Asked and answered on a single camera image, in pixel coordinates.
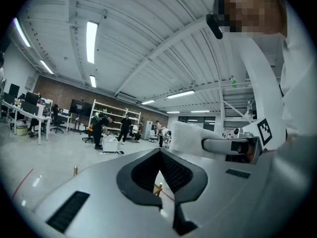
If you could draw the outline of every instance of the green bottle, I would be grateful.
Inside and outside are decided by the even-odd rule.
[[[231,85],[232,88],[237,88],[237,82],[233,75],[231,76]]]

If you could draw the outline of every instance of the desk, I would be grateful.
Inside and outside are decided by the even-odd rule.
[[[67,118],[66,131],[68,131],[68,124],[69,124],[69,119],[71,119],[71,115],[70,115],[70,116],[65,116],[65,115],[62,115],[62,114],[58,113],[58,116],[59,116],[59,117]]]
[[[16,120],[17,120],[17,116],[18,116],[18,112],[20,112],[20,114],[26,116],[26,117],[29,117],[29,118],[34,118],[36,120],[39,121],[39,145],[41,144],[41,125],[42,125],[42,122],[44,121],[48,121],[47,122],[47,126],[46,126],[46,140],[49,139],[49,130],[50,130],[50,123],[51,123],[51,117],[43,117],[43,116],[35,116],[31,113],[28,113],[24,110],[21,110],[21,108],[16,105],[11,105],[5,101],[2,102],[2,105],[8,107],[9,109],[13,109],[15,110],[15,117],[14,117],[14,135],[16,135]]]

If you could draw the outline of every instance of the gray floor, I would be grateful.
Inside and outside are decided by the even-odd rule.
[[[51,132],[48,141],[42,134],[42,144],[38,145],[37,137],[14,135],[8,124],[0,123],[0,174],[8,196],[12,198],[23,181],[13,201],[20,205],[25,201],[25,207],[33,209],[52,190],[73,177],[74,166],[81,172],[93,164],[123,156],[100,155],[94,145],[81,139],[85,136],[65,130],[64,134]],[[127,140],[119,150],[127,155],[158,147],[158,143],[140,141]]]

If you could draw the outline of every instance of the white box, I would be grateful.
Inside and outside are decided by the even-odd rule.
[[[102,146],[103,152],[117,152],[119,148],[119,142],[114,136],[104,135]]]

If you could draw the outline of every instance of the red line on floor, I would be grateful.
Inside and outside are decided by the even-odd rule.
[[[21,185],[23,184],[23,182],[25,181],[25,179],[29,176],[29,174],[33,171],[33,169],[31,169],[31,171],[26,175],[26,177],[22,180],[22,182],[20,182],[18,188],[16,188],[15,192],[13,193],[13,196],[12,196],[12,200],[14,199],[14,196],[16,195],[18,189],[21,187]]]
[[[167,195],[163,190],[161,191],[165,196],[167,196],[169,199],[173,200],[175,202],[175,200],[173,198],[171,198],[169,195]]]

